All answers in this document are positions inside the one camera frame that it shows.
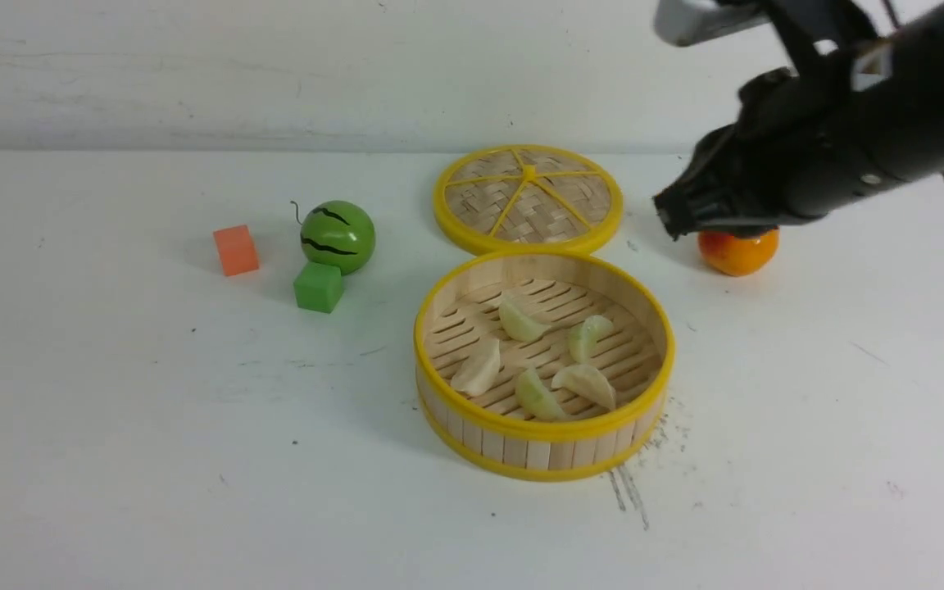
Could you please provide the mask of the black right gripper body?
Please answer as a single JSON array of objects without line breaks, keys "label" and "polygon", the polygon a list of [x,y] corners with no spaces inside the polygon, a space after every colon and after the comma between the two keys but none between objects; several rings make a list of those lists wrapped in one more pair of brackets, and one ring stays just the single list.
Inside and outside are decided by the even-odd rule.
[{"label": "black right gripper body", "polygon": [[685,171],[653,198],[665,232],[755,238],[836,211],[842,171],[825,126],[842,103],[841,73],[778,68],[746,82],[737,119],[706,134]]}]

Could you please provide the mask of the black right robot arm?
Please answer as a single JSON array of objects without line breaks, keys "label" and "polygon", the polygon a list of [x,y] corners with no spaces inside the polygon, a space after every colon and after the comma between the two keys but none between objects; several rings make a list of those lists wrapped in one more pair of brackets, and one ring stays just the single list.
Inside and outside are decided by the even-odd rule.
[{"label": "black right robot arm", "polygon": [[853,1],[662,1],[653,20],[679,48],[760,24],[791,66],[746,82],[653,199],[671,238],[756,238],[944,171],[944,3],[888,36]]}]

